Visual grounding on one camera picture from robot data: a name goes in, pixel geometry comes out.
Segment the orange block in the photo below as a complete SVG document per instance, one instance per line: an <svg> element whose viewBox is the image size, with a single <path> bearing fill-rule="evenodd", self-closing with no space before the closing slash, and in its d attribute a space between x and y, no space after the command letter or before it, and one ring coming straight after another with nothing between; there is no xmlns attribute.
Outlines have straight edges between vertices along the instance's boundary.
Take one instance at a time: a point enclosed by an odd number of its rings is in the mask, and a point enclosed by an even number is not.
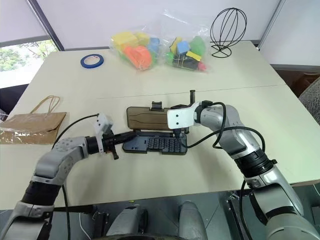
<svg viewBox="0 0 320 240"><path fill-rule="evenodd" d="M145 46L127 46L123 53L137 69L146 70L152 63L152 56Z"/></svg>

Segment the window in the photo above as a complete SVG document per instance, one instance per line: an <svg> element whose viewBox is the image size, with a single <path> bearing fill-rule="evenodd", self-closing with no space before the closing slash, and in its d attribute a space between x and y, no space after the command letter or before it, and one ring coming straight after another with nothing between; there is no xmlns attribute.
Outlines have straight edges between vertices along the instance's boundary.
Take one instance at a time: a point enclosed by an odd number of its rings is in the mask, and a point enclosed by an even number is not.
<svg viewBox="0 0 320 240"><path fill-rule="evenodd" d="M55 51L51 40L1 47L0 89L30 83L45 58Z"/></svg>

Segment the tape roll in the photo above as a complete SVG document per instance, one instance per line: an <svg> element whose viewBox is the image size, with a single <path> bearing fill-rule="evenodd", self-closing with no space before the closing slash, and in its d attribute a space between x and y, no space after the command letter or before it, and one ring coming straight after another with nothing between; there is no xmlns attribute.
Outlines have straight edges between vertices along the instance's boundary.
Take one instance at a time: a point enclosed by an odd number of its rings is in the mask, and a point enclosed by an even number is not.
<svg viewBox="0 0 320 240"><path fill-rule="evenodd" d="M81 66L86 69L94 69L96 67L99 67L101 64L104 63L104 58L100 54L90 54L87 56L84 56L80 63Z"/></svg>

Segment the plastic bag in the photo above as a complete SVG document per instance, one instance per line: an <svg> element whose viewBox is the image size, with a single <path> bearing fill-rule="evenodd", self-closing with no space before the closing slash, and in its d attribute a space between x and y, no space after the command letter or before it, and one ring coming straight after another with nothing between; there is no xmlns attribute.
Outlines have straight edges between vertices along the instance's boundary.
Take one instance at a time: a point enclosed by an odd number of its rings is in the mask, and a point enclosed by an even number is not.
<svg viewBox="0 0 320 240"><path fill-rule="evenodd" d="M210 29L207 19L183 16L165 10L161 17L162 56L170 66L206 71L210 57Z"/></svg>
<svg viewBox="0 0 320 240"><path fill-rule="evenodd" d="M138 70L155 66L159 58L160 38L147 27L123 31L111 37L111 49Z"/></svg>

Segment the black cable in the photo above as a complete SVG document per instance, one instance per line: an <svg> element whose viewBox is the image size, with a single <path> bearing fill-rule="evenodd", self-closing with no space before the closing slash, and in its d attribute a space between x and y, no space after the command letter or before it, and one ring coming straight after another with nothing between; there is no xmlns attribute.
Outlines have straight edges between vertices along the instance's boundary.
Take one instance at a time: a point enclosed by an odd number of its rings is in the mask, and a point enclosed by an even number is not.
<svg viewBox="0 0 320 240"><path fill-rule="evenodd" d="M246 181L243 180L243 183L242 183L242 186L241 186L241 189L240 189L240 196L239 196L240 219L241 219L241 222L242 222L244 231L245 231L248 239L249 239L249 240L253 240L253 239L252 239L252 236L251 236L251 234L250 234L248 225L247 225L247 223L246 223L246 220L245 220L245 218L244 218L244 212L243 212L243 201L242 201L242 199L243 199L243 195L244 195L245 185L246 185Z"/></svg>
<svg viewBox="0 0 320 240"><path fill-rule="evenodd" d="M75 125L76 123L84 120L84 119L88 119L88 118L92 118L92 117L97 117L99 114L94 114L94 115L89 115L89 116L85 116L83 118L78 119L77 121L74 121L73 123L71 123L69 126L67 126L60 134L59 136L56 138L56 140L54 141L52 148L53 149L56 145L56 143L60 140L60 138L62 137L62 135L69 129L71 128L73 125ZM62 192L63 192L63 199L64 199L64 205L65 205L65 213L66 213L66 227L67 227L67 234L68 234L68 240L71 240L71 229L70 229L70 214L69 214L69 209L68 209L68 198L67 198L67 192L66 192L66 188L65 185L62 184ZM52 215L50 217L49 223L52 222L52 217L53 217L53 212Z"/></svg>
<svg viewBox="0 0 320 240"><path fill-rule="evenodd" d="M208 134L207 136L203 137L202 139L200 139L199 141L195 142L194 144L191 144L190 146L186 146L184 144L181 143L181 145L187 149L193 148L194 146L202 143L204 140L210 138L213 135L219 134L216 141L214 142L214 144L212 145L212 147L214 147L215 149L222 149L222 147L216 146L216 144L218 144L219 140L221 139L221 136L223 134L224 131L228 131L228 130L237 130L237 129L242 129L242 130L248 130L251 131L255 134L257 134L261 140L261 145L262 145L262 151L265 152L266 150L266 142L264 137L262 136L262 134L260 132L258 132L257 130L250 128L250 127L246 127L246 126L232 126L232 127L225 127L225 123L226 123L226 118L227 118L227 111L226 111L226 106L224 103L222 102L215 102L213 105L221 105L223 108L223 117L222 117L222 124L221 124L221 129L214 131L210 134ZM250 234L250 231L248 229L247 223L245 221L244 218L244 213L243 213L243 195L244 195L244 188L246 185L246 181L244 180L240 189L240 196L239 196L239 211L240 211L240 219L243 225L243 228L245 230L245 233L247 235L247 237L249 238L249 240L253 240L252 236Z"/></svg>
<svg viewBox="0 0 320 240"><path fill-rule="evenodd" d="M73 123L71 123L69 126L67 126L61 133L60 135L56 138L56 140L54 141L52 148L54 148L54 146L56 145L56 143L60 140L60 138L62 137L62 135L69 129L71 128L73 125L75 125L76 123L84 120L84 119L88 119L88 118L92 118L92 117L97 117L99 114L94 114L94 115L89 115L89 116L85 116L83 118L78 119L77 121L74 121Z"/></svg>
<svg viewBox="0 0 320 240"><path fill-rule="evenodd" d="M49 224L52 223L52 218L54 217L54 212L51 213L50 218L49 218Z"/></svg>
<svg viewBox="0 0 320 240"><path fill-rule="evenodd" d="M237 130L237 129L242 129L242 130L248 130L250 132L253 132L255 134L257 134L259 136L259 138L261 139L261 145L262 145L262 151L265 151L266 149L266 142L265 142L265 139L264 137L262 136L262 134L260 132L258 132L257 130L251 128L251 127L246 127L246 126L230 126L230 127L226 127L224 128L223 132L224 131L229 131L229 130ZM208 134L207 136L201 138L199 141L191 144L190 146L186 146L184 145L183 143L181 143L181 145L187 149L190 149L190 148L193 148L194 146L197 146L198 144L202 143L204 140L212 137L213 135L216 135L218 133L220 133L221 129L217 130L217 131L214 131L210 134Z"/></svg>
<svg viewBox="0 0 320 240"><path fill-rule="evenodd" d="M70 214L69 214L69 210L68 210L67 192L66 192L64 184L62 185L62 191L63 191L65 213L66 213L66 229L67 229L67 232L68 232L68 240L71 240Z"/></svg>
<svg viewBox="0 0 320 240"><path fill-rule="evenodd" d="M215 142L213 143L212 147L214 149L222 149L222 147L216 146L216 145L219 143L219 141L220 141L220 139L222 137L222 134L224 133L224 130L225 130L225 125L226 125L226 120L227 120L227 108L226 108L226 105L223 102L220 102L220 101L214 102L212 104L212 106L214 106L214 105L221 105L222 106L222 109L223 109L222 116L223 117L222 117L222 123L221 123L221 129L220 129L219 135L216 138Z"/></svg>

